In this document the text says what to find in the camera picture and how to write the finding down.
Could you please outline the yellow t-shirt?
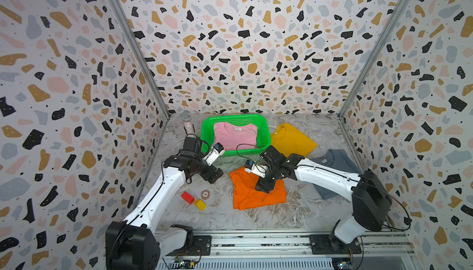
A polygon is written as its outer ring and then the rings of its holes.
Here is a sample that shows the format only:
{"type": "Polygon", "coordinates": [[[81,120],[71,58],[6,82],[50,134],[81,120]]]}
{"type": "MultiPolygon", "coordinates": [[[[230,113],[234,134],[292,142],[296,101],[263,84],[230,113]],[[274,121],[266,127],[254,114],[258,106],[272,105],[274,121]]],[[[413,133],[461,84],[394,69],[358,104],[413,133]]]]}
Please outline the yellow t-shirt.
{"type": "Polygon", "coordinates": [[[279,125],[270,138],[271,145],[286,157],[291,154],[306,157],[317,147],[312,139],[289,123],[279,125]]]}

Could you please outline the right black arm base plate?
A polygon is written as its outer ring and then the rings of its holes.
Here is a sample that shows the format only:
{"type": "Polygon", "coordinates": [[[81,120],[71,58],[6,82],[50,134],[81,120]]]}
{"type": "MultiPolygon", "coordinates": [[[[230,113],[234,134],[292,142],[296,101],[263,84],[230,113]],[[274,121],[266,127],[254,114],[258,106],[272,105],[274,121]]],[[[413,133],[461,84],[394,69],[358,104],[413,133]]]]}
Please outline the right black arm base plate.
{"type": "Polygon", "coordinates": [[[311,234],[309,244],[313,255],[362,254],[358,239],[345,244],[336,237],[330,238],[329,234],[311,234]]]}

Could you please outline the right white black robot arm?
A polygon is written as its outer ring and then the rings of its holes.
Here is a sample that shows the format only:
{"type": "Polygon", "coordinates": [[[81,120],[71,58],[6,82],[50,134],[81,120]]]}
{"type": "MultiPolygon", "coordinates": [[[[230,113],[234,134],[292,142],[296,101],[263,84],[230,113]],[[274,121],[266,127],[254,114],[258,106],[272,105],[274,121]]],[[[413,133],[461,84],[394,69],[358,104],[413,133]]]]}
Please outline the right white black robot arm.
{"type": "Polygon", "coordinates": [[[380,232],[392,205],[389,193],[371,171],[348,173],[318,164],[299,154],[288,157],[273,146],[260,154],[264,165],[248,159],[245,170],[257,175],[256,191],[268,194],[278,180],[290,178],[326,188],[352,204],[352,214],[334,225],[330,234],[310,237],[313,254],[360,254],[361,236],[380,232]]]}

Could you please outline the grey t-shirt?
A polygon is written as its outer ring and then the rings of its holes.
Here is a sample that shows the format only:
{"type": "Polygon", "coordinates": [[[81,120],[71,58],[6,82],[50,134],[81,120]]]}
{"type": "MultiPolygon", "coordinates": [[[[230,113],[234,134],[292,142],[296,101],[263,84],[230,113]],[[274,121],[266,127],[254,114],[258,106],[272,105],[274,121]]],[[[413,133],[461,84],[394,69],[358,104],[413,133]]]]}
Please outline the grey t-shirt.
{"type": "MultiPolygon", "coordinates": [[[[353,173],[353,174],[363,174],[362,169],[360,169],[356,163],[351,160],[345,150],[343,149],[329,149],[325,155],[318,158],[310,158],[317,164],[330,167],[332,169],[353,173]]],[[[330,191],[324,187],[314,184],[316,191],[319,193],[320,197],[323,200],[331,199],[332,197],[338,196],[337,193],[330,191]]]]}

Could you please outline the orange t-shirt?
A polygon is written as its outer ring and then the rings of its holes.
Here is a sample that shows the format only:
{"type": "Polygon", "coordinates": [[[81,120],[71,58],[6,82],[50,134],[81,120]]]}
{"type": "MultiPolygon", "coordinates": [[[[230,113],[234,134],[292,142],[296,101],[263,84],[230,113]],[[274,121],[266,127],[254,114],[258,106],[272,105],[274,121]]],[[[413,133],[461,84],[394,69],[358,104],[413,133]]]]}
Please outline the orange t-shirt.
{"type": "Polygon", "coordinates": [[[232,171],[229,176],[234,184],[233,206],[235,210],[284,204],[287,201],[283,180],[278,180],[274,190],[266,194],[255,190],[259,177],[247,173],[244,167],[232,171]]]}

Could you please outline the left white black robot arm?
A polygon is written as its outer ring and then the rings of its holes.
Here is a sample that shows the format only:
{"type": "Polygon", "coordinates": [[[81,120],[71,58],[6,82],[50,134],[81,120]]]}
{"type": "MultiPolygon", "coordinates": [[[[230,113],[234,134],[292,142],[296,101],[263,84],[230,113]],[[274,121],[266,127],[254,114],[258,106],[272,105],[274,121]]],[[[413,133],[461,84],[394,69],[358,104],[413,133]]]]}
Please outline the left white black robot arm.
{"type": "Polygon", "coordinates": [[[160,218],[176,192],[193,175],[200,175],[210,184],[223,172],[214,162],[225,153],[216,143],[207,152],[204,141],[186,137],[182,149],[161,164],[161,175],[137,207],[121,222],[112,222],[105,233],[105,262],[108,270],[153,270],[164,256],[190,254],[197,248],[193,229],[174,224],[156,234],[160,218]]]}

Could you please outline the pink t-shirt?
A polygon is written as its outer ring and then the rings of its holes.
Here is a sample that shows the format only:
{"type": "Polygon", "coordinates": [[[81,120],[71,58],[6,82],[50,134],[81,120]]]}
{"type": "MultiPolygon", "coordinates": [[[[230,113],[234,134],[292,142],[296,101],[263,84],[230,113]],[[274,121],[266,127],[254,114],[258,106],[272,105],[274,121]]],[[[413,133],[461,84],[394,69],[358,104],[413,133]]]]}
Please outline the pink t-shirt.
{"type": "Polygon", "coordinates": [[[253,149],[257,145],[258,128],[254,124],[234,126],[228,122],[214,124],[214,142],[226,151],[253,149]]]}

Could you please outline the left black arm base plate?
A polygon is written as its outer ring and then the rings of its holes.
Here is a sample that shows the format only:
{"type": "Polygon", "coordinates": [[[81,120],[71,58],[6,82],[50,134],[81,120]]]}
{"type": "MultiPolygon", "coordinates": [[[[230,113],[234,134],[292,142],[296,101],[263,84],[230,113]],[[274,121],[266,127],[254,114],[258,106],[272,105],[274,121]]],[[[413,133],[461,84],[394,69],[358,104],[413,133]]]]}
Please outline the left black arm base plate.
{"type": "Polygon", "coordinates": [[[186,240],[185,245],[167,256],[210,256],[212,247],[211,235],[197,235],[193,240],[186,240]]]}

